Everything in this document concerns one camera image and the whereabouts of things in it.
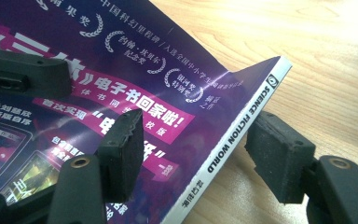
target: laurel wreath emblem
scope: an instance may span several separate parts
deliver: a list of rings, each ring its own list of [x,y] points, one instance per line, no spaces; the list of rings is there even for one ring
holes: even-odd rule
[[[179,68],[173,68],[173,69],[171,69],[170,71],[168,71],[167,74],[165,74],[164,82],[165,82],[165,85],[166,85],[167,87],[170,87],[170,86],[171,86],[171,85],[170,85],[170,82],[168,81],[168,77],[170,76],[170,74],[171,74],[172,72],[180,72],[180,69],[179,69]]]
[[[201,99],[202,95],[203,95],[203,88],[200,87],[200,95],[199,95],[199,97],[197,97],[196,99],[193,99],[193,100],[186,99],[186,102],[188,102],[188,103],[195,103],[195,102],[197,102],[199,99]]]
[[[99,14],[97,14],[97,20],[98,20],[98,28],[96,31],[91,33],[80,31],[80,34],[85,37],[94,37],[99,35],[103,31],[103,18]]]
[[[147,70],[148,74],[157,74],[160,73],[162,70],[164,70],[165,65],[167,64],[167,61],[165,60],[165,58],[162,58],[162,66],[158,69],[158,70]]]
[[[115,36],[115,35],[124,35],[124,32],[122,32],[122,31],[114,31],[114,32],[110,33],[106,37],[106,39],[105,39],[105,47],[106,47],[107,51],[109,51],[111,53],[113,53],[113,49],[112,49],[112,47],[110,47],[110,39],[112,39],[112,37]]]
[[[48,6],[43,2],[43,0],[36,0],[37,4],[42,7],[44,10],[48,11]]]

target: magazine logo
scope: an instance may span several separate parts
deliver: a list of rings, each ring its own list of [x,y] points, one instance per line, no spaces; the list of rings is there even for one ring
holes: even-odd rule
[[[230,146],[234,146],[235,140],[237,138],[241,138],[242,131],[246,132],[245,126],[249,123],[249,120],[251,117],[246,114],[245,118],[243,118],[238,124],[237,128],[234,130],[234,132],[231,134],[231,136],[228,138],[228,142],[230,143]],[[217,156],[213,159],[211,165],[208,167],[208,172],[211,174],[214,171],[214,168],[217,168],[217,165],[220,163],[221,160],[225,160],[226,153],[230,150],[230,146],[228,144],[225,144],[222,149],[217,153]]]
[[[275,76],[273,76],[272,74],[269,74],[269,76],[268,76],[268,78],[267,78],[267,83],[268,83],[273,89],[275,89],[275,88],[278,86],[279,81],[278,81],[278,79],[277,79]]]

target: purple magazine cover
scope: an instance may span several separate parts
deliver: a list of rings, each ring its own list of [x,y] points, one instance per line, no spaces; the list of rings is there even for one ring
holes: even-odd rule
[[[135,0],[0,0],[0,49],[66,60],[73,80],[60,100],[0,93],[0,139],[16,149],[0,162],[8,203],[54,184],[60,165],[93,154],[118,115],[143,109],[135,191],[106,205],[117,223],[159,223],[279,61],[230,73],[150,2]]]

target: wooden table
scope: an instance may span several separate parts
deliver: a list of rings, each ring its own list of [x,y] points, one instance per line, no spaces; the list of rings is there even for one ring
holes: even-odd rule
[[[358,0],[152,0],[225,67],[284,55],[293,68],[265,110],[306,136],[316,157],[358,163]],[[307,223],[277,202],[237,146],[185,223]]]

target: printed cover art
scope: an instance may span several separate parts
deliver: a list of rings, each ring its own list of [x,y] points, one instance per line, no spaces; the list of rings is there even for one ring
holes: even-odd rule
[[[46,185],[40,176],[54,179],[43,165],[25,171],[36,151],[58,166],[92,154],[118,115],[143,109],[145,155],[133,197],[106,206],[117,222],[166,216],[265,80],[257,74],[274,63],[230,73],[148,1],[1,0],[0,49],[66,60],[73,81],[60,100],[0,94],[0,105],[28,112],[0,107],[0,122],[34,135],[0,173],[0,191],[17,200]]]

